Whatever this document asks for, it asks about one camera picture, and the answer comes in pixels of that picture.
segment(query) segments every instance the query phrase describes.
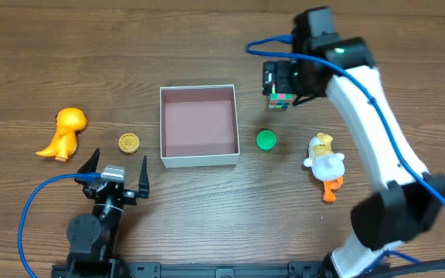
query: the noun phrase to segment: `white duck toy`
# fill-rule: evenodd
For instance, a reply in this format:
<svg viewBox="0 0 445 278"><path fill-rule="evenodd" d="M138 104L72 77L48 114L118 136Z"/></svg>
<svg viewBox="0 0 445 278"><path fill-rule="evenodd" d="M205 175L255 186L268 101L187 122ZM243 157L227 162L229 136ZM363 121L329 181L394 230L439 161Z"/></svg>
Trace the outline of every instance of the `white duck toy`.
<svg viewBox="0 0 445 278"><path fill-rule="evenodd" d="M335 154L331 148L332 136L319 133L310 140L308 158L303 161L305 167L311 167L316 179L324 182L324 202L334 202L338 190L343 184L345 174L344 154Z"/></svg>

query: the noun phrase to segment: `wood grain surface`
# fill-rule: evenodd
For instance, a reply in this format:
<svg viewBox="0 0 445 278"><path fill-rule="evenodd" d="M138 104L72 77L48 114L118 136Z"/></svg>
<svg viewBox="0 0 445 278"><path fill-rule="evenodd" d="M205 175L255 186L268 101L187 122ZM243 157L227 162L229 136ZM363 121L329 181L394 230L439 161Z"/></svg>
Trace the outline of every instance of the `wood grain surface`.
<svg viewBox="0 0 445 278"><path fill-rule="evenodd" d="M445 16L445 0L0 0L2 7L146 8L182 11L302 12L331 6L336 14Z"/></svg>
<svg viewBox="0 0 445 278"><path fill-rule="evenodd" d="M99 169L127 169L135 188L148 156L151 198L126 208L117 251L161 263L271 263L320 260L345 242L350 209L368 197L368 177L343 120L327 100L285 113L265 109L265 60L245 53L252 40L289 33L294 13L0 8L0 277L26 277L18 255L23 206L39 183L75 172L96 147ZM363 36L382 72L391 108L433 172L445 174L445 17L338 15L344 38ZM286 46L264 49L288 51ZM165 169L159 154L159 87L233 83L241 155L236 167ZM67 163L35 154L51 140L54 116L79 107L89 120ZM260 151L269 128L278 145ZM141 139L122 154L126 132ZM345 153L345 184L326 205L321 185L301 167L317 132ZM80 186L44 188L30 209L24 248L38 276L63 263L68 222L90 212ZM427 234L403 247L445 257L445 211ZM417 276L445 277L444 273Z"/></svg>

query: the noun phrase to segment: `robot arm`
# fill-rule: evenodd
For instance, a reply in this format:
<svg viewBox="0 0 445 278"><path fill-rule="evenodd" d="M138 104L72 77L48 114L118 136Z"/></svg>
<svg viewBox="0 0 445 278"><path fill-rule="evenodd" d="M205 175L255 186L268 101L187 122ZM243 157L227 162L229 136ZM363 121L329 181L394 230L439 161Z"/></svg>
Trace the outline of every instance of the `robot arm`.
<svg viewBox="0 0 445 278"><path fill-rule="evenodd" d="M320 274L353 277L370 270L386 250L396 249L429 230L441 204L402 166L370 98L349 78L339 76L325 67L325 63L312 58L320 58L345 70L367 89L384 115L404 160L442 196L445 196L445 177L429 175L404 138L389 109L379 70L363 39L341 40L327 7L308 10L294 22L293 54L252 49L248 52L292 59L264 63L263 94L269 93L265 76L275 76L275 82L281 84L277 86L277 93L285 93L279 91L283 88L297 95L294 106L315 97L328 97L351 132L371 180L372 196L352 209L353 232L343 247L326 256ZM290 43L287 38L274 38ZM249 46L261 42L266 40L252 42Z"/></svg>
<svg viewBox="0 0 445 278"><path fill-rule="evenodd" d="M412 165L418 175L427 173L425 165L409 146L394 114L389 109L382 89L379 70L374 67L358 66L347 71L377 99L377 103L381 107L399 149L407 162ZM363 92L346 77L334 75L328 82L326 95L338 109L351 132L365 170L369 174L372 194L388 190L388 183L392 181L400 186L412 184L415 180L399 164L394 150L390 147L389 138L381 120ZM362 273L383 252L388 249L397 249L402 244L401 240L396 240L372 251L370 248L363 246L355 232L352 232L346 244L332 253L331 259L337 274L341 278L353 277Z"/></svg>
<svg viewBox="0 0 445 278"><path fill-rule="evenodd" d="M409 146L389 108L379 70L375 67L358 66L347 69L347 72L360 81L377 99L408 164L420 176L427 173L425 165ZM372 193L387 189L387 184L390 181L396 181L401 186L415 181L413 176L399 163L394 150L390 147L389 138L379 115L358 87L346 77L334 75L328 83L326 95L350 130L365 170L369 174Z"/></svg>

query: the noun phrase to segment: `white box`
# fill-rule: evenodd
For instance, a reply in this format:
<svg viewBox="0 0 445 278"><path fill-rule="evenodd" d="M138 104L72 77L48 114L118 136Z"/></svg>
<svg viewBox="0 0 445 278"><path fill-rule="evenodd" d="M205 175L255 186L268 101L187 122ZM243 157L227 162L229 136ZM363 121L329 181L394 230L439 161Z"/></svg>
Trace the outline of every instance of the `white box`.
<svg viewBox="0 0 445 278"><path fill-rule="evenodd" d="M234 85L162 87L160 104L166 168L237 163Z"/></svg>

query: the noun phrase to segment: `green bottle cap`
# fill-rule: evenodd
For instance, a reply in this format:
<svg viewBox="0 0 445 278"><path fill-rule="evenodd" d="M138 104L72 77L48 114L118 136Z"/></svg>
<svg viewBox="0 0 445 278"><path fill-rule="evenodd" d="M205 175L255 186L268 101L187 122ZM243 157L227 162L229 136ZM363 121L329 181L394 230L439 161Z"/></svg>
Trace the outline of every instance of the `green bottle cap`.
<svg viewBox="0 0 445 278"><path fill-rule="evenodd" d="M270 151L276 145L276 135L272 131L261 131L256 136L256 145L262 151Z"/></svg>

